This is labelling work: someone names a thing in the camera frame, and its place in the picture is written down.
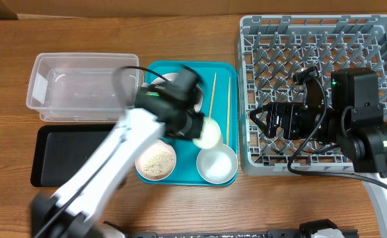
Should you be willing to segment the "white cup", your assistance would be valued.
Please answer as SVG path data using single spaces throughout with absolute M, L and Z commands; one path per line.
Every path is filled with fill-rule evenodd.
M 200 149 L 211 149 L 220 144 L 222 138 L 219 124 L 214 119 L 205 117 L 200 137 L 192 141 Z

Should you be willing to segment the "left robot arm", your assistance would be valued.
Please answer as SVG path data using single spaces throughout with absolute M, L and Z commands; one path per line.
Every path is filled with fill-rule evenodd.
M 204 114 L 199 102 L 201 76 L 182 66 L 177 76 L 140 87 L 87 162 L 55 193 L 37 194 L 30 205 L 32 237 L 125 237 L 116 225 L 98 220 L 141 154 L 166 137 L 200 137 Z

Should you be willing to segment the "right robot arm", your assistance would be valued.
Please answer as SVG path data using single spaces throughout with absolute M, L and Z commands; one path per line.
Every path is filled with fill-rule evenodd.
M 268 138 L 274 138 L 281 128 L 283 138 L 302 140 L 287 159 L 289 172 L 361 181 L 376 212 L 380 234 L 387 237 L 387 121 L 378 97 L 378 75 L 367 67 L 333 71 L 331 97 L 326 96 L 315 66 L 296 71 L 292 78 L 305 87 L 304 100 L 263 104 L 250 112 L 251 121 Z M 340 148 L 352 161 L 353 173 L 294 169 L 294 160 L 312 139 L 328 145 L 313 154 Z

